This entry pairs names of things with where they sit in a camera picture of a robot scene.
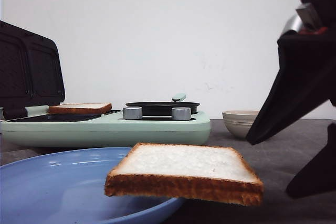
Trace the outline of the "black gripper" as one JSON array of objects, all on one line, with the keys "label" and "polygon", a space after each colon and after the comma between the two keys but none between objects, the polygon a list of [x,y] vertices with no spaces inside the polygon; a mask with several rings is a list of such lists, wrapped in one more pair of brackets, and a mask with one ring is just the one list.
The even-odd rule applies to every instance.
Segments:
[{"label": "black gripper", "polygon": [[335,0],[301,0],[316,27],[335,23]]}]

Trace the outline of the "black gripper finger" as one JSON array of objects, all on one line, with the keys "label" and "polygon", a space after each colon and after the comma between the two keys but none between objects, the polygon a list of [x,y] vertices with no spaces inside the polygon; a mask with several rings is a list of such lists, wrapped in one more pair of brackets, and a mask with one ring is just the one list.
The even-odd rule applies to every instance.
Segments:
[{"label": "black gripper finger", "polygon": [[258,144],[326,100],[335,104],[335,34],[283,35],[279,71],[246,139]]},{"label": "black gripper finger", "polygon": [[335,191],[335,123],[328,126],[326,146],[291,180],[286,193],[291,198]]}]

